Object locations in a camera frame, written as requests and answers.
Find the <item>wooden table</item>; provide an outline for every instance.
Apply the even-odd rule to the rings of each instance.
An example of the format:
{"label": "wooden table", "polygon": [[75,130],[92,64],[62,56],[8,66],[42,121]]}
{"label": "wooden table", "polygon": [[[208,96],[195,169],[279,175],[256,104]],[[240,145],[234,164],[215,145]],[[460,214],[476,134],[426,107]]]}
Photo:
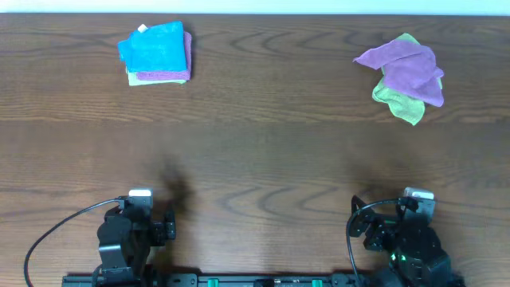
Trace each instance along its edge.
{"label": "wooden table", "polygon": [[[129,87],[117,42],[177,19],[191,82]],[[445,105],[416,127],[371,99],[381,73],[352,63],[403,32],[445,70]],[[424,187],[467,284],[510,284],[508,18],[3,14],[0,33],[2,286],[24,285],[53,224],[132,187],[179,205],[160,264],[222,273],[349,270],[351,196]],[[106,209],[39,245],[37,287],[93,271]],[[386,264],[354,242],[360,269]]]}

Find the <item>light green cloth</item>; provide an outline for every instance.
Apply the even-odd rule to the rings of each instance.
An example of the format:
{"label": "light green cloth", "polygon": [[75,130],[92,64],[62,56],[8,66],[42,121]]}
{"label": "light green cloth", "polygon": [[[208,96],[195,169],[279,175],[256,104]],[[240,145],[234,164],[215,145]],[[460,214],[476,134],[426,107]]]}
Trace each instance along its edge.
{"label": "light green cloth", "polygon": [[186,80],[157,80],[157,81],[142,81],[136,78],[136,73],[130,73],[126,69],[127,80],[129,81],[130,86],[136,85],[151,85],[151,84],[162,84],[162,83],[176,83],[176,84],[184,84]]}
{"label": "light green cloth", "polygon": [[[408,33],[400,35],[398,40],[411,41],[420,44],[413,36]],[[441,79],[437,79],[439,86],[442,88]],[[425,103],[423,100],[417,100],[407,96],[401,92],[395,91],[384,85],[384,77],[375,86],[372,92],[372,98],[375,101],[388,104],[393,116],[403,119],[412,125],[416,125],[425,114]]]}

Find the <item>purple towel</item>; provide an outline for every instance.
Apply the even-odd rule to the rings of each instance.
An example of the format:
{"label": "purple towel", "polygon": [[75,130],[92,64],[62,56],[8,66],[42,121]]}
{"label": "purple towel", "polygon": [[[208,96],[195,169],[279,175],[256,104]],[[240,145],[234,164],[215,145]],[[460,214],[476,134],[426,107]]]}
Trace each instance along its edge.
{"label": "purple towel", "polygon": [[186,70],[180,72],[154,71],[137,72],[136,78],[141,81],[186,80],[191,78],[191,34],[184,32],[184,49],[186,51]]}
{"label": "purple towel", "polygon": [[436,57],[429,47],[393,40],[369,49],[354,61],[373,69],[384,68],[384,84],[388,88],[437,107],[445,102],[437,82],[445,74],[436,66]]}

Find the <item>towel pile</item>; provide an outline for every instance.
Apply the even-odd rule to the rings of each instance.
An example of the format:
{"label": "towel pile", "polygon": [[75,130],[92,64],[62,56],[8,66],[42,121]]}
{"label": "towel pile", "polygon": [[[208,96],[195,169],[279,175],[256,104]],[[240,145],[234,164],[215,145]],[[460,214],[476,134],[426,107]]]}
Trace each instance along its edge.
{"label": "towel pile", "polygon": [[412,125],[422,119],[425,103],[441,107],[445,101],[441,93],[445,74],[436,66],[434,52],[408,33],[369,49],[354,61],[382,70],[372,98],[388,104],[394,116]]}
{"label": "towel pile", "polygon": [[141,25],[118,47],[130,86],[184,84],[191,78],[191,34],[180,21]]}

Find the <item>white background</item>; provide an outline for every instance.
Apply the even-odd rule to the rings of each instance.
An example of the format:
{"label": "white background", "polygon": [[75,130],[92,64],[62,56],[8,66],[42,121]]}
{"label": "white background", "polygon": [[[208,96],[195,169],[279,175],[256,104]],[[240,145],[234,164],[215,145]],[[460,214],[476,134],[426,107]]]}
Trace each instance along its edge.
{"label": "white background", "polygon": [[510,0],[0,0],[0,12],[510,15]]}

